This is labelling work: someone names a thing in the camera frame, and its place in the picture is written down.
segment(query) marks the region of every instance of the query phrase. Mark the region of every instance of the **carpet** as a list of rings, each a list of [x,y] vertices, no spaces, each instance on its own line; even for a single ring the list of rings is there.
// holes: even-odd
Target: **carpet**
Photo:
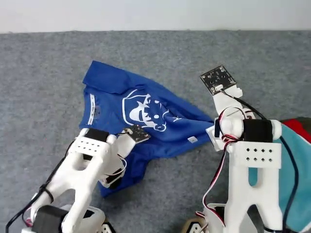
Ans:
[[[198,76],[219,64],[243,99],[268,118],[311,116],[311,32],[65,32],[0,34],[0,228],[45,181],[78,134],[82,79],[92,60],[164,85],[211,117],[212,97]],[[177,233],[202,209],[221,153],[210,143],[149,163],[139,184],[92,205],[117,232]],[[227,198],[228,163],[208,196]],[[58,205],[72,203],[67,192]],[[20,232],[20,220],[11,228]]]

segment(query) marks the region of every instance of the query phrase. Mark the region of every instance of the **white wall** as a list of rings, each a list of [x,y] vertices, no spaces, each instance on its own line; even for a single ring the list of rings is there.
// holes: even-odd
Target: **white wall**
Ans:
[[[0,0],[0,33],[311,29],[311,0]]]

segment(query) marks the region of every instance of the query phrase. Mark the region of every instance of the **circuit board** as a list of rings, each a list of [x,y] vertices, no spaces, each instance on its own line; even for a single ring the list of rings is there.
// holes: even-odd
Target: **circuit board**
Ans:
[[[200,78],[213,96],[237,84],[224,66],[216,67],[202,74]]]
[[[132,125],[131,127],[124,129],[124,131],[129,133],[129,136],[136,143],[140,143],[140,142],[146,141],[146,140],[148,140],[151,137],[139,125]]]

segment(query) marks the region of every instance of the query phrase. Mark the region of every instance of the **red fabric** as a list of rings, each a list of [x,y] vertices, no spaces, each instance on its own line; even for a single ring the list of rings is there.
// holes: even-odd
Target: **red fabric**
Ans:
[[[291,119],[283,122],[284,125],[294,130],[297,134],[306,139],[309,143],[311,143],[311,135],[302,127],[302,124],[296,120]]]

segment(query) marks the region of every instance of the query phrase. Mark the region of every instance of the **teal fabric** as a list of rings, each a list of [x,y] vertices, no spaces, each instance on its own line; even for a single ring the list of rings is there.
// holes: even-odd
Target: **teal fabric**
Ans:
[[[294,155],[299,170],[299,185],[291,206],[287,225],[296,232],[302,231],[311,222],[311,144],[287,126],[282,126],[282,136]],[[257,170],[249,171],[249,182],[257,182]],[[279,172],[279,205],[282,212],[294,185],[294,168],[288,152],[282,145],[282,168]]]

